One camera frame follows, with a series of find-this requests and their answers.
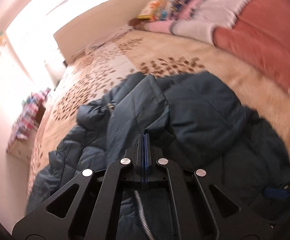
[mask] wall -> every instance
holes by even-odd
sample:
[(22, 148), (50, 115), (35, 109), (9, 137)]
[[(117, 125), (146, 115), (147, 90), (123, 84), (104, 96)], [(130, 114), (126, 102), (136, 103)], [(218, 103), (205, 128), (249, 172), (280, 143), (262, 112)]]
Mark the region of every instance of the wall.
[(33, 90), (8, 46), (0, 47), (0, 222), (10, 232), (25, 212), (29, 167), (5, 149), (21, 101)]

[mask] beige headboard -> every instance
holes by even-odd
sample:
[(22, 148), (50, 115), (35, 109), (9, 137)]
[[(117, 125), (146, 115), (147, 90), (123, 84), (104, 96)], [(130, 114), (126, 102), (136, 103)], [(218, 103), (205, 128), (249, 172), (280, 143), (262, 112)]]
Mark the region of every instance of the beige headboard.
[(109, 0), (77, 16), (60, 28), (54, 38), (66, 62), (87, 44), (128, 23), (150, 0)]

